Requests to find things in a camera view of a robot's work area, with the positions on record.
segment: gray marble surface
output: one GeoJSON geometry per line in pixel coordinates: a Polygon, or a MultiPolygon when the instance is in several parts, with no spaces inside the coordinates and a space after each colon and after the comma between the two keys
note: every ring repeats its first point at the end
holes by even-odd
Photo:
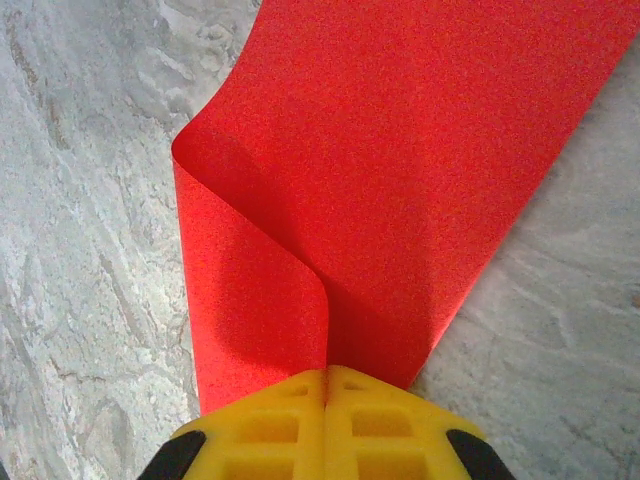
{"type": "MultiPolygon", "coordinates": [[[[257,0],[0,0],[0,459],[135,478],[198,414],[169,156],[257,0]]],[[[414,390],[520,479],[640,479],[640,42],[414,390]]]]}

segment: marble veining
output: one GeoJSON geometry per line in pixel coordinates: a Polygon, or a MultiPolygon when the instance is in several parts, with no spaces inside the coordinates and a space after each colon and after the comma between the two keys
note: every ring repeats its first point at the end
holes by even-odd
{"type": "MultiPolygon", "coordinates": [[[[198,414],[170,142],[256,0],[0,0],[0,459],[135,478],[198,414]]],[[[640,43],[414,391],[519,479],[640,478],[640,43]]]]}

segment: red fabric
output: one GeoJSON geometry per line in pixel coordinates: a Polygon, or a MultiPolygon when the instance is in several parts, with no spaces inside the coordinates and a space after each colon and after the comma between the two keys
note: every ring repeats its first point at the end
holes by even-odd
{"type": "Polygon", "coordinates": [[[173,145],[203,413],[327,362],[407,387],[640,2],[265,0],[173,145]]]}

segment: stone floor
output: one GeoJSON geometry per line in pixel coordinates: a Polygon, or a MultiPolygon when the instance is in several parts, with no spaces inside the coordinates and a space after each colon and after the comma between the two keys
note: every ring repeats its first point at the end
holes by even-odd
{"type": "MultiPolygon", "coordinates": [[[[169,145],[258,0],[0,0],[0,459],[135,478],[198,414],[169,145]]],[[[640,42],[414,387],[519,479],[640,478],[640,42]]]]}

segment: marble floor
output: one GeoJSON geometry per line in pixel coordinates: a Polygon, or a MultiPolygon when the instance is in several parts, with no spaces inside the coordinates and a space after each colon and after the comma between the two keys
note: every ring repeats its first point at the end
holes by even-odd
{"type": "MultiPolygon", "coordinates": [[[[258,0],[0,0],[0,459],[135,478],[198,414],[169,146],[258,0]]],[[[640,41],[414,391],[519,479],[640,479],[640,41]]]]}

